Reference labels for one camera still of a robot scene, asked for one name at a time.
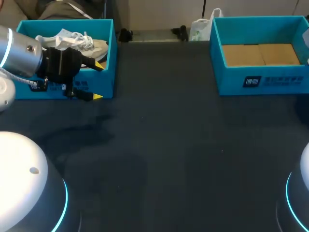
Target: cardboard box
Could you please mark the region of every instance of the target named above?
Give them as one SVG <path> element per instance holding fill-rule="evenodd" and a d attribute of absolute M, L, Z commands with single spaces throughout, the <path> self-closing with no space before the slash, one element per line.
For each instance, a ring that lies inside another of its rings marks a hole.
<path fill-rule="evenodd" d="M 215 18 L 210 53 L 220 95 L 309 93 L 303 16 Z"/>

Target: white sneaker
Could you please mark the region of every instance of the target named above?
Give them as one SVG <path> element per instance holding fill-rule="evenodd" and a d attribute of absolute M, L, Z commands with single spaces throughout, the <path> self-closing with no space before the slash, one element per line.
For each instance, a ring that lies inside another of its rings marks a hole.
<path fill-rule="evenodd" d="M 35 37 L 40 41 L 43 48 L 54 47 L 58 50 L 65 50 L 68 47 L 80 51 L 84 56 L 94 58 L 97 61 L 106 57 L 108 45 L 105 40 L 93 40 L 90 36 L 78 32 L 70 32 L 62 29 L 54 37 L 43 37 L 38 35 Z"/>

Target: black table surface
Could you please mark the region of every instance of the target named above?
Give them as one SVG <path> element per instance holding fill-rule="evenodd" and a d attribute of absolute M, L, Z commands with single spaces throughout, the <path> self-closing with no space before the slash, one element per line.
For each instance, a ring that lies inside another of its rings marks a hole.
<path fill-rule="evenodd" d="M 16 101 L 0 131 L 29 137 L 55 162 L 82 232 L 272 232 L 309 141 L 296 101 L 220 97 L 207 42 L 129 43 L 114 99 Z"/>

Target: cyan storage box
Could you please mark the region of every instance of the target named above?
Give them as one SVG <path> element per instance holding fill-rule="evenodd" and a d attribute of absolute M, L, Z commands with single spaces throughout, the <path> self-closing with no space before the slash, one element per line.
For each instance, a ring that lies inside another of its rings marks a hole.
<path fill-rule="evenodd" d="M 84 91 L 94 92 L 104 98 L 112 98 L 117 58 L 117 41 L 113 20 L 45 20 L 22 21 L 17 32 L 35 38 L 37 35 L 52 37 L 64 28 L 71 32 L 79 32 L 93 39 L 105 40 L 109 43 L 106 69 L 97 72 L 93 69 L 81 69 L 74 78 L 74 86 Z M 33 76 L 30 80 L 42 80 Z M 46 92 L 32 92 L 28 85 L 15 82 L 17 99 L 65 99 L 62 85 L 49 83 Z"/>
<path fill-rule="evenodd" d="M 309 49 L 303 16 L 215 18 L 211 30 L 212 66 L 220 95 L 309 93 Z M 300 65 L 227 65 L 223 45 L 291 44 Z"/>

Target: shoelace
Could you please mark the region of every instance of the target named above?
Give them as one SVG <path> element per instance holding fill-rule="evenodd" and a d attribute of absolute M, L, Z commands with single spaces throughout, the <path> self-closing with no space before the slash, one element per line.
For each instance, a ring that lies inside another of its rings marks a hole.
<path fill-rule="evenodd" d="M 90 36 L 87 36 L 87 32 L 84 32 L 84 35 L 78 32 L 72 33 L 72 38 L 75 38 L 75 44 L 72 44 L 72 47 L 81 46 L 82 48 L 89 49 L 94 46 L 93 39 Z"/>

